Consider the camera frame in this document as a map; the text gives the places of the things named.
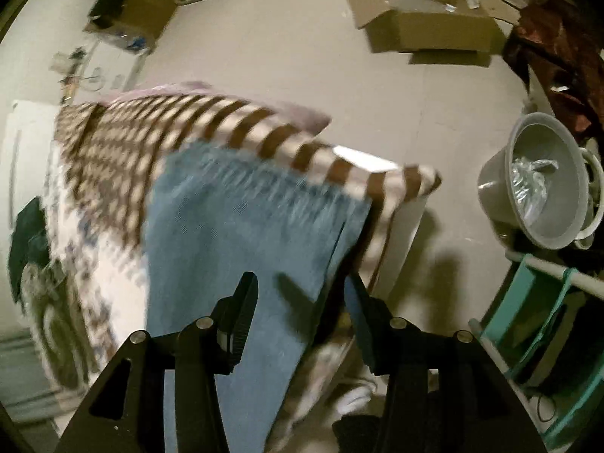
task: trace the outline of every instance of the white pipe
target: white pipe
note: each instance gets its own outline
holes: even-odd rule
[[[505,251],[505,257],[512,262],[520,262],[524,254],[515,251]],[[539,272],[548,274],[559,281],[564,279],[564,272],[568,269],[566,266],[548,262],[546,260],[535,257],[531,254],[526,254],[525,263],[528,267],[536,269]],[[604,300],[604,281],[593,278],[582,272],[573,272],[570,277],[570,282],[573,286],[585,291],[586,293]]]

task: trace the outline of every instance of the plastic bag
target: plastic bag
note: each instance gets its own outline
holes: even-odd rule
[[[558,170],[555,160],[535,160],[525,157],[512,162],[512,193],[518,212],[525,225],[530,227],[541,214],[547,201],[549,187],[544,169]]]

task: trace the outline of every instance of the black object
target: black object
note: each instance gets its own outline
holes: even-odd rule
[[[13,301],[21,301],[21,275],[28,262],[40,267],[50,262],[44,212],[35,197],[17,215],[8,254],[8,276]]]
[[[113,20],[122,14],[126,0],[97,0],[88,17],[99,29],[111,27]]]
[[[384,415],[368,451],[547,451],[506,379],[470,332],[444,337],[393,318],[357,275],[347,278],[344,299],[363,361],[373,374],[390,375]],[[428,397],[428,370],[439,371],[436,426],[430,421],[434,404]]]
[[[587,426],[567,449],[567,453],[600,453],[602,445],[604,445],[604,401],[600,401]]]
[[[107,364],[69,422],[55,453],[164,453],[164,372],[174,370],[179,453],[228,453],[215,374],[242,357],[258,300],[258,279],[245,272],[233,296],[182,331],[132,333]],[[0,451],[31,453],[0,410]]]
[[[377,416],[343,416],[331,428],[340,451],[369,453],[378,438],[379,427]]]

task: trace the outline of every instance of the gray bucket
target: gray bucket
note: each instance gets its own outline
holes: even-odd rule
[[[545,206],[530,226],[524,223],[512,194],[512,161],[521,156],[530,161],[558,162],[558,169],[549,177]],[[582,230],[589,196],[585,160],[593,167],[602,187],[604,172],[600,162],[592,153],[579,148],[560,121],[541,112],[528,114],[514,126],[507,146],[480,172],[478,197],[482,208],[492,221],[521,228],[531,242],[546,249],[561,249],[575,239],[587,238],[602,221],[604,212],[601,206],[594,220]]]

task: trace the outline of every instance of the striped blanket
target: striped blanket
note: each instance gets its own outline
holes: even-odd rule
[[[370,290],[398,206],[440,184],[439,175],[426,166],[364,170],[266,105],[212,92],[67,106],[58,115],[54,139],[67,202],[86,219],[93,236],[111,241],[124,267],[144,265],[141,227],[148,193],[165,156],[194,141],[246,149],[304,174],[310,182],[335,183],[351,197],[370,199],[370,214],[350,267]],[[340,317],[330,336],[309,350],[292,380],[268,449],[280,449],[316,404],[350,342],[350,324]]]

